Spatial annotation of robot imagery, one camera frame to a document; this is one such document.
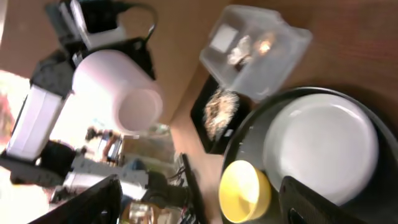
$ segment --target wire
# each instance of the wire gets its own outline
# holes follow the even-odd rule
[[[184,172],[185,172],[185,167],[180,167],[180,168],[178,169],[177,173],[174,174],[174,175],[171,176],[171,177],[168,177],[168,179],[173,179],[173,178],[176,178],[176,177],[180,177],[181,174],[183,174]]]
[[[114,2],[114,10],[118,14],[122,13],[122,12],[126,12],[127,10],[129,10],[132,7],[139,7],[141,9],[145,9],[152,14],[152,18],[153,18],[154,22],[151,25],[151,27],[149,28],[147,37],[144,39],[145,42],[148,42],[148,40],[150,39],[150,37],[152,37],[152,34],[155,32],[155,29],[157,27],[157,22],[159,20],[159,18],[157,16],[157,11],[151,5],[148,5],[145,3],[128,3],[128,2],[122,2],[122,1]]]

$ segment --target white plastic cup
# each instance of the white plastic cup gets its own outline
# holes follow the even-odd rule
[[[85,58],[73,77],[73,91],[107,128],[136,134],[163,111],[160,87],[127,55],[100,50]]]

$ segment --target black pan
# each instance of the black pan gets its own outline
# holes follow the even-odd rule
[[[305,95],[326,93],[343,97],[359,106],[372,121],[379,141],[379,160],[368,186],[340,208],[368,223],[398,223],[398,142],[385,123],[354,98],[326,88],[300,87],[264,100],[242,122],[228,144],[223,172],[230,163],[245,160],[264,172],[262,149],[267,130],[276,114],[293,100]],[[230,223],[223,217],[224,223]],[[247,223],[282,223],[278,193],[273,189],[270,209],[260,219]]]

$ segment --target plastic container lid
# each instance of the plastic container lid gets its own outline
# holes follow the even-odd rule
[[[311,39],[308,30],[289,26],[276,11],[232,5],[200,60],[220,86],[260,101],[280,88]]]

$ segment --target yellow bowl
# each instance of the yellow bowl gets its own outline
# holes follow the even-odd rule
[[[221,178],[218,192],[221,210],[233,223],[261,217],[271,201],[267,177],[249,162],[231,163]]]

